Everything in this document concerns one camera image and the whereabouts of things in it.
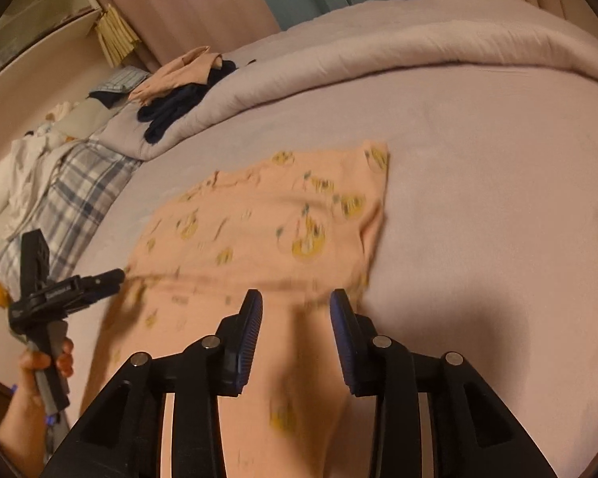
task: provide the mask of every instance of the plaid blanket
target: plaid blanket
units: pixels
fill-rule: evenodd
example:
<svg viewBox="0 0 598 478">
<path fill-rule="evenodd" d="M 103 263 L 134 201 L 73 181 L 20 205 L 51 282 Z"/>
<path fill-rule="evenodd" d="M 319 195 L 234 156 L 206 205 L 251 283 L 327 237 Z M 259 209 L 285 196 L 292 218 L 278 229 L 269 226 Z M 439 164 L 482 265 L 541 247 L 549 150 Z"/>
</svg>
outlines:
<svg viewBox="0 0 598 478">
<path fill-rule="evenodd" d="M 14 300 L 20 297 L 22 234 L 40 228 L 49 245 L 49 277 L 69 277 L 140 164 L 93 141 L 68 152 L 39 207 L 0 252 L 0 283 Z"/>
</svg>

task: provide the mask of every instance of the bed sheet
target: bed sheet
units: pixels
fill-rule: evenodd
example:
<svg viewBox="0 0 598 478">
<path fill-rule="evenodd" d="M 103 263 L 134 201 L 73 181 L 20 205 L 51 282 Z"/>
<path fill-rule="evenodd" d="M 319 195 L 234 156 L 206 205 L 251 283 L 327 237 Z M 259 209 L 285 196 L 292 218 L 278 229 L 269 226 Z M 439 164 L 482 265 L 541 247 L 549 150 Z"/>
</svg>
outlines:
<svg viewBox="0 0 598 478">
<path fill-rule="evenodd" d="M 124 267 L 154 209 L 214 170 L 364 139 L 386 141 L 391 161 L 362 312 L 412 351 L 463 353 L 558 476 L 577 477 L 598 452 L 596 81 L 535 67 L 422 67 L 243 112 L 143 165 L 76 271 Z M 105 309 L 69 319 L 72 420 Z M 367 475 L 371 424 L 372 403 L 351 400 L 328 476 Z"/>
</svg>

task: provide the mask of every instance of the person's arm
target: person's arm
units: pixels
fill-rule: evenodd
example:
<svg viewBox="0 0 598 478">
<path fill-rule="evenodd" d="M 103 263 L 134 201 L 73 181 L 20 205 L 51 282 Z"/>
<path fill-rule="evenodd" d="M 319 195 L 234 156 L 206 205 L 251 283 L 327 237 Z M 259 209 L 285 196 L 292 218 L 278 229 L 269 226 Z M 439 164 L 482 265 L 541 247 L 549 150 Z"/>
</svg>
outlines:
<svg viewBox="0 0 598 478">
<path fill-rule="evenodd" d="M 73 343 L 64 341 L 64 354 L 56 365 L 62 375 L 73 374 Z M 0 424 L 0 450 L 27 478 L 37 478 L 42 473 L 45 457 L 46 416 L 42 397 L 35 384 L 33 371 L 51 364 L 46 354 L 26 351 L 20 357 L 18 388 Z"/>
</svg>

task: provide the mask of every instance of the gray handle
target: gray handle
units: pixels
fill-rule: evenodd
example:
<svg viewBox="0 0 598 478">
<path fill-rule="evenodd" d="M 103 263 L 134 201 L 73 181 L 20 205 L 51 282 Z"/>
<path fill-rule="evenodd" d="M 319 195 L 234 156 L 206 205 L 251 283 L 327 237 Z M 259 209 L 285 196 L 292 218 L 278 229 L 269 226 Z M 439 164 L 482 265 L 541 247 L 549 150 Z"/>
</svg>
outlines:
<svg viewBox="0 0 598 478">
<path fill-rule="evenodd" d="M 69 406 L 69 384 L 55 366 L 55 360 L 62 354 L 62 343 L 68 327 L 67 322 L 60 320 L 27 333 L 29 349 L 51 356 L 51 366 L 35 372 L 35 382 L 47 415 L 55 415 Z"/>
</svg>

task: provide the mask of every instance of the pink curtain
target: pink curtain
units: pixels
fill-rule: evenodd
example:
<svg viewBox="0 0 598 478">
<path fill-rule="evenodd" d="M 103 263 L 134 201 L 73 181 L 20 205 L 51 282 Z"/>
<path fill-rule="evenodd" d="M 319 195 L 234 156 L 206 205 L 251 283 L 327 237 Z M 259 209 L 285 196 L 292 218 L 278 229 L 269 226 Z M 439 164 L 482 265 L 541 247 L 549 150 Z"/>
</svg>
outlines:
<svg viewBox="0 0 598 478">
<path fill-rule="evenodd" d="M 196 46 L 227 52 L 279 31 L 264 0 L 99 1 L 113 4 L 142 38 L 148 51 L 138 54 L 153 70 Z"/>
</svg>

